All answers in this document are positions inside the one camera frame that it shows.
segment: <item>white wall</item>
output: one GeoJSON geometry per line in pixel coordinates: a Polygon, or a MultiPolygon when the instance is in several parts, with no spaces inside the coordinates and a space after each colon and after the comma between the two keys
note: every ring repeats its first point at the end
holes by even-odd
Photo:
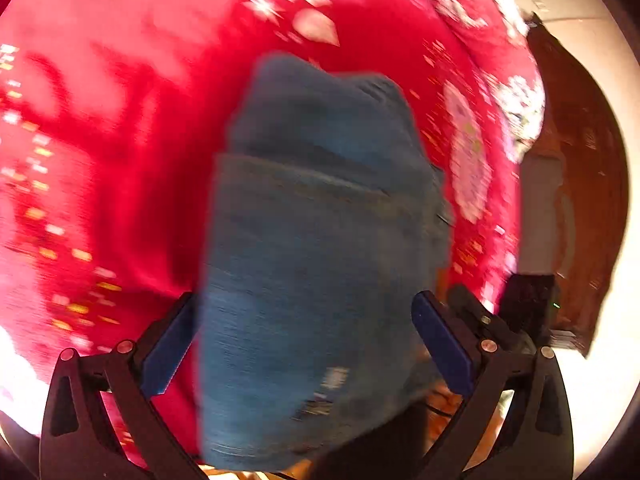
{"type": "Polygon", "coordinates": [[[548,30],[602,88],[616,115],[628,158],[628,225],[596,337],[585,360],[558,352],[580,474],[616,428],[640,381],[640,66],[601,0],[516,0],[546,21],[548,30]]]}

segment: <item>white pattern print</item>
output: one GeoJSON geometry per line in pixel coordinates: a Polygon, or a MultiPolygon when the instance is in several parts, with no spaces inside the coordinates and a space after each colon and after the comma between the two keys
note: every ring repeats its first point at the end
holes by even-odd
{"type": "Polygon", "coordinates": [[[478,18],[474,20],[471,16],[466,13],[465,7],[457,0],[436,0],[438,5],[436,9],[439,13],[444,16],[448,16],[452,20],[456,20],[457,22],[461,22],[467,27],[479,28],[486,27],[487,22],[484,18],[478,18]]]}
{"type": "Polygon", "coordinates": [[[530,88],[527,80],[519,75],[510,77],[508,84],[499,82],[490,74],[485,73],[484,78],[494,100],[504,112],[515,145],[515,162],[520,162],[542,129],[545,111],[542,80],[538,76],[533,88],[530,88]]]}
{"type": "Polygon", "coordinates": [[[475,224],[482,218],[492,170],[474,113],[449,81],[444,84],[444,100],[455,129],[450,160],[454,198],[463,218],[475,224]]]}
{"type": "Polygon", "coordinates": [[[319,10],[299,10],[293,17],[291,26],[300,36],[309,41],[340,46],[335,23],[319,10]]]}

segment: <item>black device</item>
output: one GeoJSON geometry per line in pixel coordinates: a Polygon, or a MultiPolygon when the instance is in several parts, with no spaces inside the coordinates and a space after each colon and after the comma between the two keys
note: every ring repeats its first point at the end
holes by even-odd
{"type": "MultiPolygon", "coordinates": [[[[207,477],[150,402],[165,391],[195,336],[195,307],[195,295],[183,294],[138,341],[121,341],[108,354],[81,357],[72,348],[60,353],[42,437],[27,433],[7,416],[0,418],[9,447],[34,478],[207,477]],[[113,394],[148,469],[126,458],[101,392],[113,394]]],[[[489,313],[464,286],[449,291],[447,306],[430,292],[417,294],[412,316],[447,384],[465,397],[415,479],[570,480],[571,419],[552,349],[521,345],[522,334],[489,313]],[[514,396],[494,448],[485,462],[463,472],[504,390],[514,390],[514,396]]]]}

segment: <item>metal screw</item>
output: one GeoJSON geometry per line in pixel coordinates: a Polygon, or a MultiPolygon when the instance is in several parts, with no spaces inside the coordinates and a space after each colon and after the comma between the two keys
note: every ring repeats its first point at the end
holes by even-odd
{"type": "Polygon", "coordinates": [[[540,353],[547,359],[553,359],[556,356],[556,353],[553,351],[553,349],[549,348],[548,346],[543,346],[540,349],[540,353]]]}
{"type": "Polygon", "coordinates": [[[62,352],[60,352],[60,360],[61,361],[69,361],[74,355],[76,351],[73,348],[65,348],[62,352]]]}
{"type": "Polygon", "coordinates": [[[128,339],[120,341],[116,350],[118,351],[118,354],[128,354],[133,350],[133,341],[129,341],[128,339]]]}
{"type": "Polygon", "coordinates": [[[489,352],[489,354],[492,354],[498,349],[498,345],[491,339],[485,339],[480,343],[480,348],[485,352],[489,352]]]}

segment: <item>black cable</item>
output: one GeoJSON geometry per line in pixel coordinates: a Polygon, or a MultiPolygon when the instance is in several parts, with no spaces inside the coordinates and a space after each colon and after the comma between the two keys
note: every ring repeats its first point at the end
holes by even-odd
{"type": "Polygon", "coordinates": [[[284,478],[284,480],[296,480],[293,476],[286,475],[284,473],[271,473],[274,476],[278,476],[280,478],[284,478]]]}
{"type": "Polygon", "coordinates": [[[439,410],[438,408],[434,408],[433,406],[431,406],[430,404],[427,404],[426,402],[423,402],[423,404],[427,407],[427,410],[435,413],[436,415],[446,416],[447,418],[451,418],[453,416],[452,413],[443,412],[442,410],[439,410]]]}

